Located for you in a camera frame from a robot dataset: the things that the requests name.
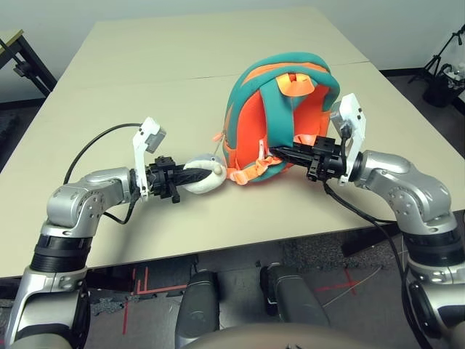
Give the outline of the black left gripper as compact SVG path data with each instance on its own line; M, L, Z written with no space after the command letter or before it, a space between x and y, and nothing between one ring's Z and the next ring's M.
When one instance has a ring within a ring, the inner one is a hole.
M175 163L170 156L159 156L146 167L149 194L160 198L170 198L173 204L181 201L177 191L179 186L209 187L211 169L186 167Z

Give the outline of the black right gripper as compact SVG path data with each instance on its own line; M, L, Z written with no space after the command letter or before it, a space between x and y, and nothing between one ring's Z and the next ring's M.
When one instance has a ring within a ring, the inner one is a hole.
M341 146L333 138L317 136L313 146L294 143L292 146L271 147L269 152L284 162L309 167L309 180L328 180L344 174Z

